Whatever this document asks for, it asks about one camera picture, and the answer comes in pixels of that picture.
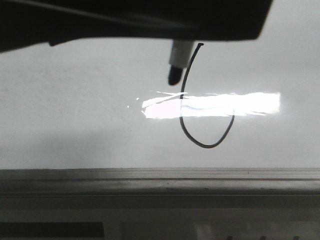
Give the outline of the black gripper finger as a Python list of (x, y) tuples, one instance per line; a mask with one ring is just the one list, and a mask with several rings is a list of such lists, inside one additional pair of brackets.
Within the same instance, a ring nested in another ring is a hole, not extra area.
[(86, 38), (255, 40), (270, 0), (3, 0), (0, 50)]

